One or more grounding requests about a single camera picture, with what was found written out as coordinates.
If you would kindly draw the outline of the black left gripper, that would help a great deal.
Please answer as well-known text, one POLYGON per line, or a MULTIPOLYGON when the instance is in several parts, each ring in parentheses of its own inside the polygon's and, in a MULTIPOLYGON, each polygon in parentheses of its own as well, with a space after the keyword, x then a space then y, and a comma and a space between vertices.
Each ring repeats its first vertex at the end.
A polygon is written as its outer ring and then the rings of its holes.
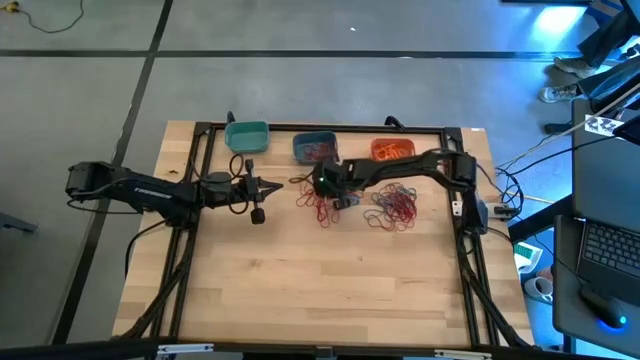
POLYGON ((268 181, 262 177, 256 177, 254 175, 254 162, 252 159, 244 161, 244 169, 246 173, 238 182, 238 195, 243 199, 245 206, 240 211, 232 210, 232 212, 236 215, 244 214, 249 210, 249 204, 252 204, 253 209, 250 212, 251 222, 253 224, 263 224, 266 215, 261 207, 261 203, 269 195, 282 188, 283 184, 268 181))

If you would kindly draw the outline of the red rubber band bunch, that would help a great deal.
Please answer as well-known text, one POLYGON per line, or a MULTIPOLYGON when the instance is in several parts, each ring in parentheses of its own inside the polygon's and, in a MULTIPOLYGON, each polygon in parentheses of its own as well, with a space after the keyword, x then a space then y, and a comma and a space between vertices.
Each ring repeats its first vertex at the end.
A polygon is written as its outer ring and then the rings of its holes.
POLYGON ((328 142, 305 143, 301 145, 305 161, 318 161, 333 156, 333 147, 328 142))

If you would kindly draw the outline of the orange plastic basket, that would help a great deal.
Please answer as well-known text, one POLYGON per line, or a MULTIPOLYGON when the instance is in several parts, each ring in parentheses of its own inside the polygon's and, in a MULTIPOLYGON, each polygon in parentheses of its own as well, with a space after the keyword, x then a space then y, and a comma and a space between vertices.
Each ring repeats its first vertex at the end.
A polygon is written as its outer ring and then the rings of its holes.
POLYGON ((375 161, 395 160, 415 155, 415 145, 406 138, 376 138, 371 142, 371 156, 375 161))

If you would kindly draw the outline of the orange rubber band bunch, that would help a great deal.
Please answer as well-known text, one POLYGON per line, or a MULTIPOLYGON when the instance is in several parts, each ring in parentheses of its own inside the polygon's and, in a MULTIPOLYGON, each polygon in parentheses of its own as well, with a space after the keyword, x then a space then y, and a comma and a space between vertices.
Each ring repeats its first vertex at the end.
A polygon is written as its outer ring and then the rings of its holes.
POLYGON ((372 155, 376 161, 393 160, 412 156, 413 150, 403 143, 380 143, 372 147, 372 155))

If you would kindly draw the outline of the teal plastic basket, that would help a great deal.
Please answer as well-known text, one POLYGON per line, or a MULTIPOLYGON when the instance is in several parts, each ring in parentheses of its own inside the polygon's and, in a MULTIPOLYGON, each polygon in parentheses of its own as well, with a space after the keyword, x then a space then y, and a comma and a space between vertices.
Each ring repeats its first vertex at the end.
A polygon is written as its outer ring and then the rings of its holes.
POLYGON ((265 152, 269 143, 269 125, 264 121, 231 122, 225 127, 225 144, 233 153, 265 152))

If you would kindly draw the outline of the blue plastic basket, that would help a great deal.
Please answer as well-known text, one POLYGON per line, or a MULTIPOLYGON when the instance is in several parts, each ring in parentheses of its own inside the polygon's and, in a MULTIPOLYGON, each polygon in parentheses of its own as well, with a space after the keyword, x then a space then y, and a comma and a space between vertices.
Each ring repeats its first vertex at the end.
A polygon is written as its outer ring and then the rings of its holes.
POLYGON ((308 133, 300 133, 294 136, 293 138, 293 142, 292 142, 292 147, 293 147, 293 153, 294 153, 294 157, 296 159, 296 161, 302 165, 313 165, 317 162, 321 162, 322 160, 318 160, 318 161, 305 161, 303 159, 303 155, 302 155, 302 151, 301 151, 301 145, 305 144, 305 143, 314 143, 314 142, 328 142, 332 145, 333 147, 333 156, 332 157, 326 157, 326 158, 330 158, 333 159, 335 161, 339 160, 339 155, 338 155, 338 146, 337 146, 337 137, 336 135, 331 132, 331 131, 316 131, 316 132, 308 132, 308 133))

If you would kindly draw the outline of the white power adapter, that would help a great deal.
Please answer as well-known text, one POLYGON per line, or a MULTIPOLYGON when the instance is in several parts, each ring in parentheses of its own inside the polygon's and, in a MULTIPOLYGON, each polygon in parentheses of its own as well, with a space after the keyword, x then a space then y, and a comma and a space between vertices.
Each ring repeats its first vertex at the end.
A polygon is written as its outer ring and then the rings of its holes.
POLYGON ((482 202, 482 205, 486 209, 486 215, 488 219, 508 221, 520 214, 520 210, 518 208, 511 207, 507 203, 482 202))

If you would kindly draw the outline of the green white box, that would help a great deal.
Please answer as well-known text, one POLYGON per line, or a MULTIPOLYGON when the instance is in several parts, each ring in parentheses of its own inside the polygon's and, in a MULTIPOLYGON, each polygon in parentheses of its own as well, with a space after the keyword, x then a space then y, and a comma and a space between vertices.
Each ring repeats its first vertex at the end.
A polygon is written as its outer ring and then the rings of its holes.
POLYGON ((538 265, 543 250, 529 245, 526 242, 519 242, 513 246, 514 261, 519 275, 531 273, 538 265))

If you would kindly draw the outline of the white mug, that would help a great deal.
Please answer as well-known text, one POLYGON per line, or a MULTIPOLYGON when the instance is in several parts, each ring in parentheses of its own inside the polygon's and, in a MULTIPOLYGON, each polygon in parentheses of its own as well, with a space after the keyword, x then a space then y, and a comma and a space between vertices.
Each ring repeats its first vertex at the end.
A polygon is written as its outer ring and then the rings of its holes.
POLYGON ((534 277, 524 282, 524 291, 529 296, 546 302, 553 301, 553 284, 545 277, 534 277))

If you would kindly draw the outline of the person's shoe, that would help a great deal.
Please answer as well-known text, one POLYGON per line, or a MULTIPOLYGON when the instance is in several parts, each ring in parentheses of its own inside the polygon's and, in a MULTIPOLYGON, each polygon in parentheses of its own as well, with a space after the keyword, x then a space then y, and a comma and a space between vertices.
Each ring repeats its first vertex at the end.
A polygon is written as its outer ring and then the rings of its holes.
POLYGON ((539 92, 539 99, 545 103, 556 103, 570 101, 581 95, 577 85, 564 85, 555 87, 544 87, 539 92))
POLYGON ((589 66, 582 58, 555 57, 553 65, 559 70, 573 74, 580 79, 588 78, 597 72, 597 68, 589 66))

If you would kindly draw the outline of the black support beam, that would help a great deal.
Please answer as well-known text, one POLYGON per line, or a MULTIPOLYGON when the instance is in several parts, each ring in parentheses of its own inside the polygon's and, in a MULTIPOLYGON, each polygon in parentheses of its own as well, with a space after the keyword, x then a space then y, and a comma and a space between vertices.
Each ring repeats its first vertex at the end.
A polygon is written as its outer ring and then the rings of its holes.
MULTIPOLYGON (((116 339, 84 343, 42 345, 0 349, 0 360, 129 360, 157 356, 161 344, 175 344, 171 338, 116 339)), ((434 357, 429 347, 362 347, 213 343, 213 352, 249 352, 309 355, 314 358, 337 356, 366 357, 434 357)), ((479 345, 468 349, 452 349, 490 353, 493 360, 619 360, 563 352, 543 351, 533 347, 510 348, 479 345)))

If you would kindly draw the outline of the grey furniture foot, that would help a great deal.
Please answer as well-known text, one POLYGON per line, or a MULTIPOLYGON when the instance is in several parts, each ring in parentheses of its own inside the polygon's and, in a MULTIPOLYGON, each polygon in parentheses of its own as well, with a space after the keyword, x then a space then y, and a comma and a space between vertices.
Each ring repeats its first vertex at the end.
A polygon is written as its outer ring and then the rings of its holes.
POLYGON ((0 212, 0 228, 15 229, 25 233, 34 233, 38 229, 38 226, 12 215, 0 212))

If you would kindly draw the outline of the grey desk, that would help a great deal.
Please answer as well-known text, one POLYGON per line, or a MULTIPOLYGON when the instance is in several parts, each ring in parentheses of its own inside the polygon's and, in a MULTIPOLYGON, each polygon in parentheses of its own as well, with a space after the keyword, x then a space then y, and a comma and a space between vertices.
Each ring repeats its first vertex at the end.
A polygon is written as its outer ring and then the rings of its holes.
POLYGON ((585 116, 594 116, 586 100, 572 104, 577 130, 572 136, 572 205, 556 218, 554 242, 553 325, 561 333, 640 358, 640 307, 594 287, 577 274, 586 221, 640 234, 640 146, 613 136, 584 130, 585 116), (583 303, 582 285, 614 297, 627 317, 621 329, 606 326, 583 303))

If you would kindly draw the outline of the white marker tag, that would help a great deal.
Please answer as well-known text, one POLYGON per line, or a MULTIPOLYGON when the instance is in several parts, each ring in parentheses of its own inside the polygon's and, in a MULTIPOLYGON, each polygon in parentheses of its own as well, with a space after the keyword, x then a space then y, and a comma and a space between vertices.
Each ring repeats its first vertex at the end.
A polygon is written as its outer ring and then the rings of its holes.
POLYGON ((623 124, 624 121, 586 115, 584 130, 600 136, 610 137, 613 136, 614 131, 623 124))

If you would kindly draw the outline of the black laptop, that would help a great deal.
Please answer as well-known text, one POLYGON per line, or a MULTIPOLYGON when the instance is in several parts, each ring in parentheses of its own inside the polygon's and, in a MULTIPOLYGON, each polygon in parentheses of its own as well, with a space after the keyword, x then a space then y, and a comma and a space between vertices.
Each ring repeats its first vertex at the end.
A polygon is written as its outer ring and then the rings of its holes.
POLYGON ((594 287, 640 307, 640 234, 586 221, 577 274, 594 287))

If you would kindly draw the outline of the person's leg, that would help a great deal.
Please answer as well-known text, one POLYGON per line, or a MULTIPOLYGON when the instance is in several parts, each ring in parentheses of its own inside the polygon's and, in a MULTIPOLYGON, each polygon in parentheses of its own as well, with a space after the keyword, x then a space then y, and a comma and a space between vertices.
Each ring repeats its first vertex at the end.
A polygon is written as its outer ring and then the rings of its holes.
POLYGON ((620 95, 640 83, 640 55, 617 64, 607 71, 577 83, 579 93, 588 99, 605 99, 620 95))
POLYGON ((591 68, 602 65, 607 56, 640 34, 640 22, 627 11, 621 11, 600 26, 578 45, 583 61, 591 68))

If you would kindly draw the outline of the black computer mouse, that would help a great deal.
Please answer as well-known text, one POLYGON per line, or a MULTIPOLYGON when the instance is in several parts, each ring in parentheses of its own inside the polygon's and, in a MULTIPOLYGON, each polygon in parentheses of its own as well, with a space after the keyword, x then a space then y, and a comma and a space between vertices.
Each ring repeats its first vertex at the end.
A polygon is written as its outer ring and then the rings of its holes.
POLYGON ((623 314, 622 306, 614 297, 586 284, 581 286, 579 295, 583 303, 606 326, 621 329, 626 325, 627 317, 623 314))

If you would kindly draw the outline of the silver bracket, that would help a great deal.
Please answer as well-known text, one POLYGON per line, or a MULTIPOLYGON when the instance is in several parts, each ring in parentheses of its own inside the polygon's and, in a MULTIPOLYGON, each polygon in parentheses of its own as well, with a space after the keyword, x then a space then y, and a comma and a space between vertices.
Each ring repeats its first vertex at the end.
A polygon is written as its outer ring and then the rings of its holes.
POLYGON ((157 356, 174 356, 180 354, 213 352, 213 343, 161 344, 157 348, 157 356))
POLYGON ((452 349, 435 349, 434 357, 450 360, 493 360, 490 353, 452 349))

